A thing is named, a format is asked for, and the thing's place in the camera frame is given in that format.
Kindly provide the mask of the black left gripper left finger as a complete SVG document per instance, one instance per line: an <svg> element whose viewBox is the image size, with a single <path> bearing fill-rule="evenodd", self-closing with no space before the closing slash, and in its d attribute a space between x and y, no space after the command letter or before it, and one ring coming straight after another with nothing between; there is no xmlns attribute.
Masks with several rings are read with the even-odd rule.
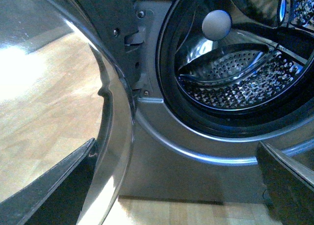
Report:
<svg viewBox="0 0 314 225"><path fill-rule="evenodd" d="M92 138L0 204L2 225L75 225L93 179Z"/></svg>

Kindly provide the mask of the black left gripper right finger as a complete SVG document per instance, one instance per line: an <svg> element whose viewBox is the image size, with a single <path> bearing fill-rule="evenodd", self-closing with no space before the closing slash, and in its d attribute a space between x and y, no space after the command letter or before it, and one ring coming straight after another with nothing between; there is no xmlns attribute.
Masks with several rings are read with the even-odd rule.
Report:
<svg viewBox="0 0 314 225"><path fill-rule="evenodd" d="M284 225L314 223L314 172L265 142L257 162L276 214Z"/></svg>

